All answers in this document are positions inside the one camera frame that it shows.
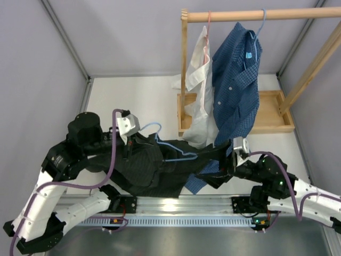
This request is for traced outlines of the black pinstripe shirt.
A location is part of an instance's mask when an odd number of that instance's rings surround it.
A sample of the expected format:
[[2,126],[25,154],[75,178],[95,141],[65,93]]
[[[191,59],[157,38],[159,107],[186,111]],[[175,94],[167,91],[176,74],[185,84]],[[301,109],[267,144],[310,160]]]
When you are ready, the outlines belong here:
[[[182,140],[164,141],[182,149],[197,153]],[[209,161],[164,162],[164,159],[182,157],[166,146],[159,146],[154,136],[138,135],[133,139],[133,151],[129,159],[116,153],[114,170],[110,180],[133,196],[177,198],[191,174],[198,174]]]

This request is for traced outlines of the blue wire hanger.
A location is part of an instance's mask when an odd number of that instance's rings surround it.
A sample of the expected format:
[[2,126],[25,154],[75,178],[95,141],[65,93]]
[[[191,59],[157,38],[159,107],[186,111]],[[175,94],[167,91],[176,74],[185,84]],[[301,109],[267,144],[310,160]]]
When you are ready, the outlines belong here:
[[193,152],[184,152],[182,149],[179,149],[177,147],[175,147],[174,145],[171,145],[170,143],[167,142],[161,142],[159,140],[159,132],[162,129],[162,125],[158,122],[151,122],[146,124],[145,126],[143,126],[142,128],[140,128],[140,131],[145,130],[147,127],[150,127],[152,125],[157,125],[158,126],[158,130],[155,133],[155,142],[157,143],[157,145],[159,146],[166,146],[168,148],[172,148],[173,150],[175,150],[176,152],[180,153],[182,157],[178,157],[178,158],[172,158],[172,159],[164,159],[164,162],[180,162],[180,161],[192,161],[198,158],[198,154],[193,153]]

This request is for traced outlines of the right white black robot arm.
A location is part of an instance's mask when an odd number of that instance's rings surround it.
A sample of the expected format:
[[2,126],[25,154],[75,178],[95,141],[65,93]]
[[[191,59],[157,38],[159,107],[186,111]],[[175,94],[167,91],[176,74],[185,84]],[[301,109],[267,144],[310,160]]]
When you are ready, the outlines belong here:
[[231,198],[233,213],[251,218],[260,213],[292,213],[298,220],[308,218],[340,233],[340,196],[289,173],[287,164],[271,152],[250,152],[247,139],[237,137],[203,149],[197,159],[218,162],[218,172],[197,175],[213,188],[232,178],[257,184],[248,196]]

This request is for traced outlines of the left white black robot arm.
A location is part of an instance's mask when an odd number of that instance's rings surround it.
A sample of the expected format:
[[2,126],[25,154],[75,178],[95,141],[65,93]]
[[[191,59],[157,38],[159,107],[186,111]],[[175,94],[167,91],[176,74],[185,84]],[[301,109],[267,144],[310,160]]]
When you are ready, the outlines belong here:
[[[82,221],[101,212],[114,213],[120,208],[121,194],[107,182],[116,161],[117,139],[128,144],[128,138],[140,129],[138,119],[128,110],[112,112],[112,128],[103,132],[96,113],[83,112],[68,124],[66,139],[53,146],[40,169],[37,183],[21,213],[7,221],[3,229],[12,238],[14,249],[33,255],[54,248],[64,235]],[[74,180],[86,169],[89,156],[110,153],[109,171],[94,185],[78,185]],[[55,210],[67,188],[94,190],[80,203],[64,210]]]

